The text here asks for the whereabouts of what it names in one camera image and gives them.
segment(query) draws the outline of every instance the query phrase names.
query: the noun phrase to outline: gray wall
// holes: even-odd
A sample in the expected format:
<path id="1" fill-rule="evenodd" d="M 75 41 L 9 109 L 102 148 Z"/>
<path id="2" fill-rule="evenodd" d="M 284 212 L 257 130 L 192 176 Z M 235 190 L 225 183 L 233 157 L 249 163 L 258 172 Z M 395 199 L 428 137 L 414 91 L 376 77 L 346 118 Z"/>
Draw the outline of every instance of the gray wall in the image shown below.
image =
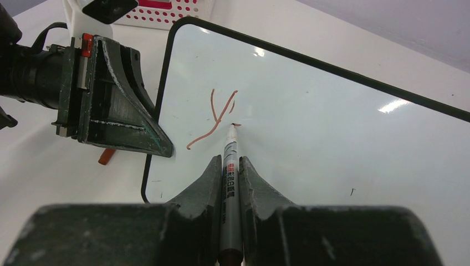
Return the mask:
<path id="1" fill-rule="evenodd" d="M 42 2 L 45 2 L 45 0 L 2 0 L 0 3 L 11 16 L 16 16 Z"/>
<path id="2" fill-rule="evenodd" d="M 470 73 L 469 0 L 298 0 Z"/>

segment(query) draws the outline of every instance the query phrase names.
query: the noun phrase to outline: white table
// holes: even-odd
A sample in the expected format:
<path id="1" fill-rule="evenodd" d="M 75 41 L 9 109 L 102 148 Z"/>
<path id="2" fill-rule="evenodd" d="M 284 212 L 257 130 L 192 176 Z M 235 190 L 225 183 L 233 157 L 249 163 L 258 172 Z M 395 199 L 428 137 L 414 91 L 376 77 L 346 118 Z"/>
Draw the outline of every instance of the white table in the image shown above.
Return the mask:
<path id="1" fill-rule="evenodd" d="M 31 45 L 46 26 L 65 21 L 60 0 L 48 0 L 15 16 Z M 295 0 L 218 1 L 212 22 L 470 111 L 470 74 L 404 48 Z M 114 38 L 142 54 L 142 74 L 152 99 L 167 32 L 114 27 Z M 53 30 L 47 44 L 68 44 Z M 57 112 L 0 98 L 19 124 L 0 131 L 0 257 L 15 241 L 26 219 L 51 203 L 140 203 L 145 155 L 118 151 L 108 166 L 97 163 L 102 149 L 55 135 Z M 441 254 L 447 265 L 463 265 L 468 248 Z"/>

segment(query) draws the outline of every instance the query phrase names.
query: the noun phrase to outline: marker body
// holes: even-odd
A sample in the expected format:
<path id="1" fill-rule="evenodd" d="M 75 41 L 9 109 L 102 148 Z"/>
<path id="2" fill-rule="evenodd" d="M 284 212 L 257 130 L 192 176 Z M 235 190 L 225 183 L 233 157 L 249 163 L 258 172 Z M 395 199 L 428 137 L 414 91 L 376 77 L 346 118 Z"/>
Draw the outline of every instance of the marker body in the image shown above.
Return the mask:
<path id="1" fill-rule="evenodd" d="M 240 265 L 243 261 L 240 193 L 238 188 L 237 130 L 230 125 L 223 153 L 221 266 Z"/>

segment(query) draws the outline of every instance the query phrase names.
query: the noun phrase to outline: whiteboard black border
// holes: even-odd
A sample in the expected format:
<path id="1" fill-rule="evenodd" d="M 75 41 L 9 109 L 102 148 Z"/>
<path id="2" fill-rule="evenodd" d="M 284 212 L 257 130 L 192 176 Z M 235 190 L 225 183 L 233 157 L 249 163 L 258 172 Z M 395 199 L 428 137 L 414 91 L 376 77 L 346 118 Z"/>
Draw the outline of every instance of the whiteboard black border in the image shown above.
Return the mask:
<path id="1" fill-rule="evenodd" d="M 432 109 L 434 111 L 441 112 L 443 114 L 453 116 L 455 118 L 461 119 L 466 122 L 470 122 L 470 112 L 452 107 L 447 104 L 440 103 L 438 101 L 431 100 L 429 98 L 419 96 L 417 94 L 411 93 L 406 90 L 402 90 L 400 88 L 382 83 L 380 81 L 370 79 L 366 76 L 360 75 L 358 73 L 351 72 L 346 69 L 339 68 L 337 66 L 322 62 L 320 60 L 308 57 L 303 54 L 299 54 L 297 52 L 279 47 L 277 45 L 265 42 L 260 39 L 256 39 L 253 37 L 250 37 L 248 35 L 242 34 L 240 32 L 235 32 L 231 29 L 224 28 L 222 26 L 203 21 L 201 19 L 195 18 L 195 17 L 184 17 L 182 19 L 179 19 L 176 21 L 176 23 L 171 27 L 170 32 L 168 34 L 168 41 L 166 44 L 166 50 L 165 50 L 165 57 L 164 57 L 164 62 L 162 66 L 162 74 L 161 74 L 161 79 L 160 79 L 160 84 L 159 84 L 159 90 L 157 94 L 157 101 L 155 104 L 155 112 L 154 112 L 154 119 L 158 122 L 159 117 L 160 117 L 160 110 L 161 110 L 161 105 L 163 102 L 163 95 L 164 95 L 164 90 L 165 90 L 165 83 L 166 83 L 166 78 L 168 74 L 168 68 L 170 66 L 170 57 L 171 57 L 171 51 L 173 49 L 173 41 L 175 40 L 175 35 L 176 32 L 178 31 L 179 28 L 181 28 L 184 25 L 187 24 L 193 24 L 196 26 L 199 26 L 201 28 L 210 30 L 212 32 L 225 35 L 227 37 L 230 37 L 235 40 L 239 40 L 244 43 L 248 43 L 250 45 L 260 47 L 264 50 L 270 51 L 272 53 L 279 54 L 283 57 L 287 57 L 290 59 L 293 59 L 295 61 L 304 63 L 306 65 L 310 65 L 311 67 L 318 68 L 321 70 L 324 70 L 326 72 L 335 74 L 337 76 L 340 76 L 345 79 L 349 79 L 351 81 L 357 82 L 359 84 L 368 86 L 370 88 L 379 90 L 381 92 L 396 96 L 398 98 L 402 98 L 404 100 L 410 101 L 415 104 L 419 104 L 421 106 L 424 106 L 426 108 Z M 142 186 L 140 189 L 140 194 L 142 195 L 142 199 L 144 200 L 145 203 L 149 203 L 149 200 L 147 199 L 147 196 L 145 195 L 146 187 L 147 187 L 147 179 L 149 177 L 149 170 L 150 170 L 150 162 L 152 161 L 152 155 L 147 155 L 147 159 L 145 161 L 145 169 L 144 169 L 144 177 L 142 180 Z"/>

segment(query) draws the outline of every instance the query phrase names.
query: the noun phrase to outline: whiteboard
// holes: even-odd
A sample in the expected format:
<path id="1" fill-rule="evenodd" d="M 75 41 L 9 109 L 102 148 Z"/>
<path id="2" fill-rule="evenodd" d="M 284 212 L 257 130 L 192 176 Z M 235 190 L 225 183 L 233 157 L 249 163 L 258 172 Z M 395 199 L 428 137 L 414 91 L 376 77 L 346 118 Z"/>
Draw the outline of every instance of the whiteboard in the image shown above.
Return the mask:
<path id="1" fill-rule="evenodd" d="M 239 155 L 291 201 L 404 206 L 441 254 L 470 259 L 469 113 L 195 19 L 175 24 L 163 69 L 159 124 L 175 154 L 147 160 L 145 200 L 199 178 L 238 123 Z M 188 150 L 214 126 L 212 89 L 217 115 L 238 90 L 233 112 Z"/>

